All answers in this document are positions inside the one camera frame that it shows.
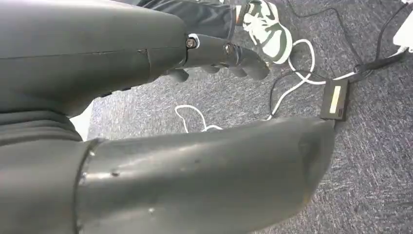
shoelace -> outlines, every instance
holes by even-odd
[[[249,22],[250,24],[244,28],[244,30],[249,33],[249,36],[255,45],[258,45],[255,37],[257,37],[260,41],[266,40],[266,37],[270,34],[270,32],[267,32],[265,28],[270,25],[268,25],[263,17],[259,17],[258,13],[254,16],[251,14],[245,14],[244,20],[251,21]]]

white and green sneaker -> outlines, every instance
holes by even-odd
[[[293,48],[290,31],[279,21],[277,7],[264,0],[252,0],[244,15],[243,28],[255,45],[276,64],[287,61]]]

person's leg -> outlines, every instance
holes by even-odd
[[[162,11],[181,18],[188,33],[231,39],[241,8],[231,5],[187,0],[136,0],[137,6]]]

power adapter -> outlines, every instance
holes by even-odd
[[[320,118],[337,121],[346,120],[348,105],[348,79],[329,80],[324,87]]]

robotic arm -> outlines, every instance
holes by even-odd
[[[0,0],[0,233],[241,234],[296,214],[330,163],[324,120],[89,142],[53,122],[194,66],[268,74],[252,51],[188,35],[172,15],[104,0]]]

